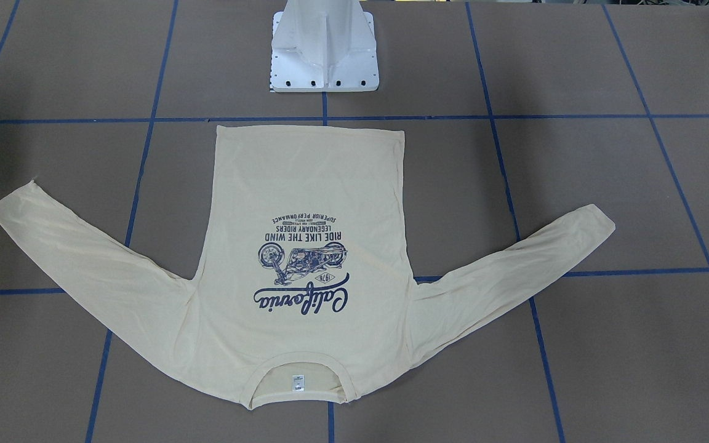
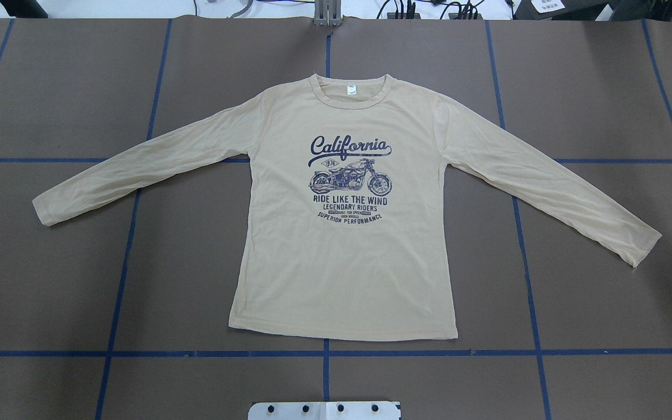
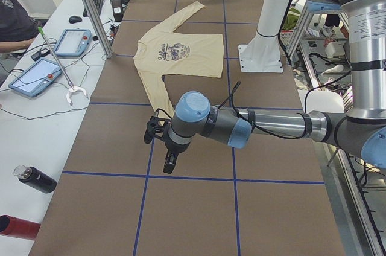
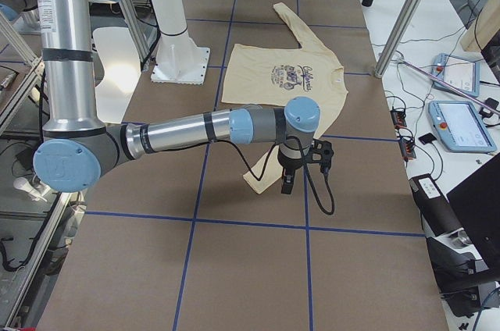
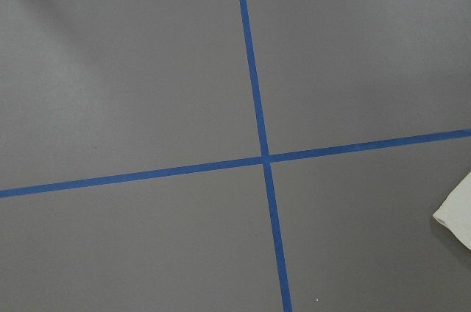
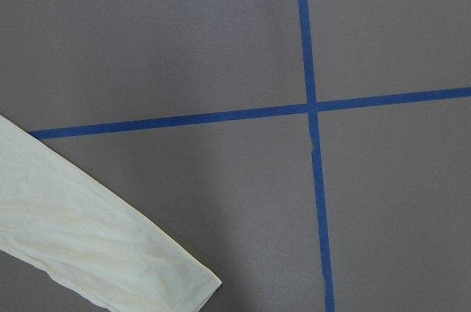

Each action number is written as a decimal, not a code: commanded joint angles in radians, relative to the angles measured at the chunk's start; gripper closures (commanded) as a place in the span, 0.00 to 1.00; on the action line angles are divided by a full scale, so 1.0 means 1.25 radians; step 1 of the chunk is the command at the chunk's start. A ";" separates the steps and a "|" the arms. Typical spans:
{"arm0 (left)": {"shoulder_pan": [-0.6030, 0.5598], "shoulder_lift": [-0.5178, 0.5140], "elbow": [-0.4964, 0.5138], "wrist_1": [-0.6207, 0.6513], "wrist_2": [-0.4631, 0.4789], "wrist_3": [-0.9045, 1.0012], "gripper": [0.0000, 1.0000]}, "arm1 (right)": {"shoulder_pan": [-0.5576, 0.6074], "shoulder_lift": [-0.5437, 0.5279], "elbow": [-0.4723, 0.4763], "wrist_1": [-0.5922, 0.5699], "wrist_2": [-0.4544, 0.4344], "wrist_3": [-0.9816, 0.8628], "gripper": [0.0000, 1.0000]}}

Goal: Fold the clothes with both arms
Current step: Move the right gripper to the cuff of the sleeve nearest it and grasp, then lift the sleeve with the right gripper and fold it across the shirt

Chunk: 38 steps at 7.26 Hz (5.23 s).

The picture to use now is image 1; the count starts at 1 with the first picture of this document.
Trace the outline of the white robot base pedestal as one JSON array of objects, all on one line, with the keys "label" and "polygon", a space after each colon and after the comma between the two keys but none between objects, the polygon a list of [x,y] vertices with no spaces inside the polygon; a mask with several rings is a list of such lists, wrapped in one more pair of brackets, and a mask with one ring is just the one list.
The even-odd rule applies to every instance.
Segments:
[{"label": "white robot base pedestal", "polygon": [[271,92],[374,92],[374,17],[360,1],[288,1],[272,19]]}]

